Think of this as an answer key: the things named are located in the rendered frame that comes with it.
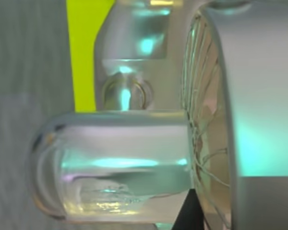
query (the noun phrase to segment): neon yellow panel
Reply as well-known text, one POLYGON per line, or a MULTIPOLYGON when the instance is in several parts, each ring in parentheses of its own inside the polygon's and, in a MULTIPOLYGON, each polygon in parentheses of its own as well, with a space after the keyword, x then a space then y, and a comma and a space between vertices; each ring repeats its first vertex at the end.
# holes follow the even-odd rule
POLYGON ((67 0, 76 112, 96 110, 94 42, 115 0, 67 0))

